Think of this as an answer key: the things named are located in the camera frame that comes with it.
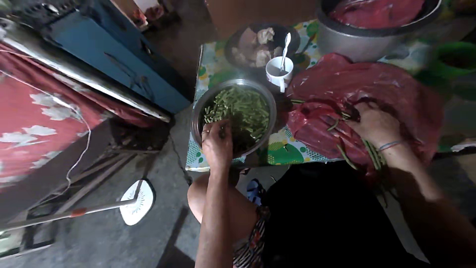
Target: hand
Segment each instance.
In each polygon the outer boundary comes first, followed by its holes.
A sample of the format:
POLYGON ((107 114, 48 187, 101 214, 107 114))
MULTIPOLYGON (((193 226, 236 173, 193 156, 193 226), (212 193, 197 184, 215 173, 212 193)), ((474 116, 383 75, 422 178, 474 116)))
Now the hand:
POLYGON ((346 123, 362 138, 377 149, 394 141, 401 141, 400 122, 381 111, 375 103, 359 103, 354 106, 360 113, 360 123, 347 120, 346 123))
POLYGON ((202 149, 211 172, 228 172, 233 158, 233 142, 229 120, 205 124, 202 149))

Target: white fan base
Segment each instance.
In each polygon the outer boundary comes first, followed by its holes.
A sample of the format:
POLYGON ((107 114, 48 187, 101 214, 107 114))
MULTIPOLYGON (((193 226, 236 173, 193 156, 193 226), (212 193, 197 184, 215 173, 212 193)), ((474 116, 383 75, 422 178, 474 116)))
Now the white fan base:
MULTIPOLYGON (((121 206, 119 211, 122 215, 122 219, 127 225, 134 225, 138 223, 152 208, 154 204, 154 193, 149 183, 145 180, 141 180, 139 196, 134 204, 121 206)), ((130 200, 134 198, 134 193, 139 181, 135 182, 122 196, 121 201, 130 200)))

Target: sandal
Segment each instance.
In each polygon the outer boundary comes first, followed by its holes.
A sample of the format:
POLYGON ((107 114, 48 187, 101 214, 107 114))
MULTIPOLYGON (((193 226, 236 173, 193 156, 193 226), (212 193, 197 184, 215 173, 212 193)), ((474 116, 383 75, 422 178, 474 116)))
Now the sandal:
POLYGON ((261 199, 264 197, 266 190, 257 179, 252 179, 246 186, 248 200, 260 206, 261 199))

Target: blue cabinet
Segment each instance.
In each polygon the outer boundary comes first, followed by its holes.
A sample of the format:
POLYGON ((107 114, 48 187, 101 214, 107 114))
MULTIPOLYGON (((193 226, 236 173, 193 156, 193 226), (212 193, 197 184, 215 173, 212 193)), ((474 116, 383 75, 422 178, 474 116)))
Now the blue cabinet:
POLYGON ((54 22, 48 35, 62 49, 171 113, 190 105, 177 71, 108 0, 94 0, 54 22))

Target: white cord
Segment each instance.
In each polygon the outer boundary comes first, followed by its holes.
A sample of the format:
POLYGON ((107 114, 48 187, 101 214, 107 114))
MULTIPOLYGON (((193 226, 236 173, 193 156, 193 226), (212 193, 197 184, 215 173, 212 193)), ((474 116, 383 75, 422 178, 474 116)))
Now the white cord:
POLYGON ((88 122, 86 122, 86 120, 84 120, 84 117, 81 115, 81 113, 78 112, 76 109, 74 109, 73 106, 71 106, 70 104, 68 104, 68 103, 66 103, 66 102, 64 102, 64 101, 62 101, 60 98, 54 96, 53 94, 51 94, 51 93, 49 93, 49 92, 46 92, 46 91, 44 91, 44 90, 41 90, 41 89, 37 88, 36 86, 34 86, 34 85, 30 84, 30 83, 27 83, 27 82, 21 80, 20 78, 17 78, 17 77, 15 77, 15 76, 11 75, 11 74, 8 74, 8 73, 4 72, 3 70, 0 70, 0 72, 1 72, 2 74, 4 74, 4 75, 10 77, 10 78, 15 79, 15 80, 18 81, 18 82, 21 82, 21 83, 23 83, 23 84, 25 84, 25 85, 27 85, 27 86, 29 86, 29 87, 32 87, 32 88, 34 88, 34 89, 36 89, 36 90, 38 90, 38 91, 40 91, 40 92, 42 92, 42 93, 44 93, 44 94, 50 96, 50 97, 53 99, 53 101, 56 102, 56 103, 58 103, 59 105, 62 105, 62 106, 65 106, 66 108, 72 109, 72 110, 78 115, 78 117, 81 119, 81 121, 86 125, 86 127, 88 128, 88 141, 87 141, 87 143, 86 143, 86 148, 84 148, 83 152, 79 155, 79 158, 78 158, 78 160, 76 161, 76 163, 74 163, 74 165, 71 166, 71 168, 70 168, 70 169, 68 170, 68 172, 66 173, 66 180, 68 181, 68 187, 66 187, 66 189, 64 189, 60 194, 58 194, 58 195, 56 195, 56 196, 54 196, 54 197, 52 197, 52 198, 49 198, 49 199, 47 199, 47 200, 41 202, 41 203, 39 204, 39 205, 41 205, 41 204, 44 204, 44 203, 46 203, 46 202, 48 202, 48 201, 50 201, 50 200, 53 200, 53 199, 59 197, 59 196, 62 195, 62 194, 64 194, 64 193, 69 189, 69 187, 71 186, 71 178, 69 177, 69 175, 70 175, 71 171, 79 164, 79 162, 80 162, 81 159, 83 158, 83 155, 84 155, 84 154, 86 153, 86 151, 89 149, 89 144, 90 144, 90 142, 91 142, 91 128, 90 128, 90 126, 88 125, 88 122))
POLYGON ((27 56, 27 55, 23 55, 23 54, 20 54, 20 53, 16 53, 16 52, 13 52, 13 51, 8 51, 8 50, 3 50, 3 49, 0 49, 0 52, 8 52, 8 53, 20 56, 20 57, 36 59, 35 57, 31 57, 31 56, 27 56))

